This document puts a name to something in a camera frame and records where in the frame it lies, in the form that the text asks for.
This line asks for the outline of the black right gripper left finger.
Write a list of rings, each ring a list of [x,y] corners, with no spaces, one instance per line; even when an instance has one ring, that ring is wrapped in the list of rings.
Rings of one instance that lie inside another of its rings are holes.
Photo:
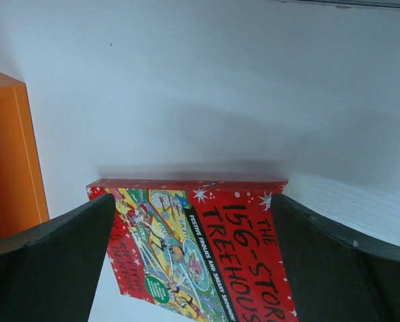
[[[88,321],[114,217],[105,193],[0,239],[0,321]]]

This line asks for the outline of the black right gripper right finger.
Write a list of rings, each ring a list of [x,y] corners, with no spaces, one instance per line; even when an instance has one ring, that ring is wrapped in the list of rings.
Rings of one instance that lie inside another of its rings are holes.
[[[400,321],[400,246],[283,194],[271,214],[300,321]]]

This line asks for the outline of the red treehouse book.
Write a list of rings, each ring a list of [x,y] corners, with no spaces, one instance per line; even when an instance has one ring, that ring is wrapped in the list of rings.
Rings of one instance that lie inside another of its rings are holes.
[[[193,321],[297,321],[271,202],[284,182],[102,179],[119,292]]]

